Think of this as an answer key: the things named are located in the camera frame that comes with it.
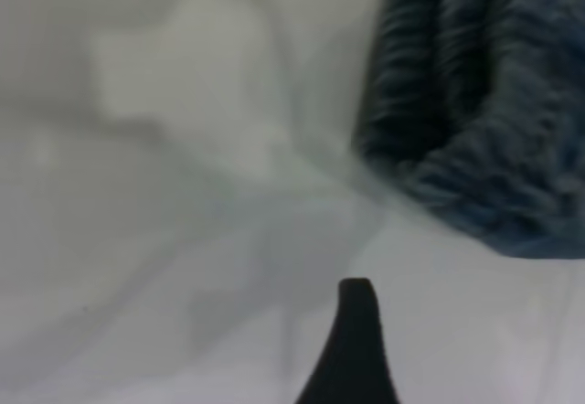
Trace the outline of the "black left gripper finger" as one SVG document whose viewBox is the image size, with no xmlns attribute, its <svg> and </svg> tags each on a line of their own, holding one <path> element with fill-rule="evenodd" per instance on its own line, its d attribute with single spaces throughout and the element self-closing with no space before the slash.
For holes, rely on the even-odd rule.
<svg viewBox="0 0 585 404">
<path fill-rule="evenodd" d="M 335 318 L 298 404 L 399 403 L 383 337 L 378 298 L 367 278 L 338 284 Z"/>
</svg>

